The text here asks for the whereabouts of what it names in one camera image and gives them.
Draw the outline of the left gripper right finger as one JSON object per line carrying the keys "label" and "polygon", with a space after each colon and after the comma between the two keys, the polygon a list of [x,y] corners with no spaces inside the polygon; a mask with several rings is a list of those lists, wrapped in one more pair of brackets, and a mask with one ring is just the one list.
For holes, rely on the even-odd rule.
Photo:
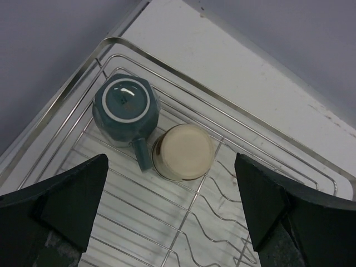
{"label": "left gripper right finger", "polygon": [[244,154],[234,168],[261,266],[355,266],[355,202],[312,189]]}

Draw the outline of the beige brown cup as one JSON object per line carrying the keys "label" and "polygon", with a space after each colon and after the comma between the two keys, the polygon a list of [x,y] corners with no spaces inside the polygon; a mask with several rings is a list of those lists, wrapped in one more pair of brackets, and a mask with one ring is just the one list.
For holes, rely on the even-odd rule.
{"label": "beige brown cup", "polygon": [[176,125],[154,142],[154,169],[161,177],[174,182],[196,180],[211,168],[214,148],[203,128],[188,123]]}

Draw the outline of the dark teal mug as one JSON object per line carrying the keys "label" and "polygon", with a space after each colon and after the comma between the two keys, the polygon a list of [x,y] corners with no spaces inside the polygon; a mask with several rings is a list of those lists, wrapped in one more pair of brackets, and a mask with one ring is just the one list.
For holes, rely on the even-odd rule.
{"label": "dark teal mug", "polygon": [[114,147],[132,147],[142,172],[153,168],[147,141],[160,110],[159,97],[146,79],[120,73],[100,87],[92,104],[99,131]]}

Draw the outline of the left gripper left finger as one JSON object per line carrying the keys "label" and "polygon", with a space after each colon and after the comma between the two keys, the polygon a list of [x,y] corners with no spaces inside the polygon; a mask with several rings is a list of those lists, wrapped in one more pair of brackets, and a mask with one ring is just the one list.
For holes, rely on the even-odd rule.
{"label": "left gripper left finger", "polygon": [[1,266],[77,266],[86,252],[108,157],[1,196]]}

